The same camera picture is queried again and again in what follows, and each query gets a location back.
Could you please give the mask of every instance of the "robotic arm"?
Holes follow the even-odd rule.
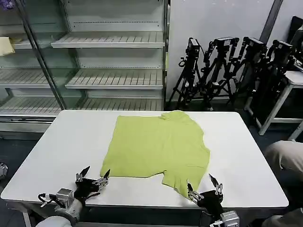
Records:
[[[235,211],[224,212],[221,202],[223,201],[223,184],[209,174],[216,190],[197,193],[188,182],[188,198],[201,208],[206,208],[212,217],[213,223],[209,227],[238,227],[240,219]]]
[[[38,198],[43,202],[43,206],[55,202],[56,216],[49,217],[40,222],[37,227],[72,227],[79,222],[80,214],[85,207],[85,201],[91,197],[100,195],[100,191],[108,184],[109,173],[107,173],[98,180],[84,178],[89,171],[89,167],[83,169],[80,174],[76,174],[76,191],[62,188],[53,194],[40,194]]]
[[[56,216],[47,218],[40,222],[37,227],[73,227],[80,220],[82,209],[86,205],[86,200],[100,195],[100,191],[108,184],[109,173],[98,180],[84,178],[89,171],[89,167],[83,169],[80,174],[76,174],[76,191],[60,189],[56,195],[40,194],[38,198],[43,202],[43,206],[55,202]],[[197,193],[191,184],[187,183],[188,198],[201,208],[206,208],[212,217],[212,224],[209,227],[238,227],[239,217],[235,211],[224,212],[221,206],[223,201],[223,184],[209,175],[215,190]]]

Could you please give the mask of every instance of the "table leg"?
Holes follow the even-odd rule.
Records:
[[[285,102],[286,98],[288,97],[288,95],[291,92],[291,90],[293,89],[293,87],[294,86],[292,84],[289,84],[284,88],[284,90],[283,90],[282,94],[280,95],[278,101],[276,102],[274,108],[270,112],[270,114],[267,117],[265,123],[260,128],[260,131],[259,131],[260,136],[263,136],[265,134],[266,130],[269,128],[272,120],[274,119],[274,117],[276,116],[278,111],[280,110],[281,106]]]
[[[299,124],[298,128],[291,134],[288,140],[295,140],[303,131],[303,122]]]
[[[24,213],[22,213],[22,214],[23,214],[25,226],[26,226],[26,227],[32,227],[32,224],[31,224],[31,222],[30,222],[28,213],[27,213],[27,212],[24,212]]]

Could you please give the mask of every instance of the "white side table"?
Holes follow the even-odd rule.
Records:
[[[288,85],[284,88],[282,94],[280,95],[277,103],[275,104],[274,108],[268,115],[267,119],[263,124],[257,119],[257,125],[260,128],[259,135],[263,136],[266,130],[269,128],[271,123],[301,123],[297,130],[290,136],[289,140],[294,140],[298,137],[298,135],[303,131],[303,119],[301,118],[279,118],[276,117],[278,111],[281,109],[281,106],[285,102],[286,98],[288,97],[289,93],[292,91],[293,88],[303,88],[303,72],[297,71],[287,71],[285,74],[286,78],[288,79]],[[251,99],[249,99],[245,105],[245,110],[247,110],[251,115],[253,112],[250,108]]]

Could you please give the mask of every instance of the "glass display refrigerator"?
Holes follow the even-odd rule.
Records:
[[[0,36],[15,50],[0,57],[0,121],[163,110],[167,8],[167,0],[16,0],[0,14]]]

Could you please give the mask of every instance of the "white table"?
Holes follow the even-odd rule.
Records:
[[[39,203],[40,193],[75,188],[76,173],[97,179],[111,142],[117,116],[159,116],[145,111],[62,111],[39,140],[1,194],[7,201]],[[210,149],[211,173],[223,183],[225,208],[286,207],[288,200],[238,113],[188,112],[203,129]],[[89,206],[198,209],[172,188],[163,175],[150,178],[110,177],[109,185]],[[205,174],[199,192],[213,190]]]
[[[278,118],[276,117],[276,115],[281,109],[283,103],[287,99],[292,89],[303,88],[303,73],[298,71],[287,71],[285,73],[285,76],[288,80],[288,84],[284,88],[283,92],[281,93],[280,97],[278,98],[275,106],[273,107],[265,122],[261,124],[260,121],[257,119],[257,125],[260,128],[259,135],[263,136],[271,123],[301,123],[298,129],[288,138],[288,140],[294,140],[303,131],[303,118]],[[251,98],[247,101],[245,109],[248,110],[251,115],[253,115],[253,111],[250,108],[251,101]]]

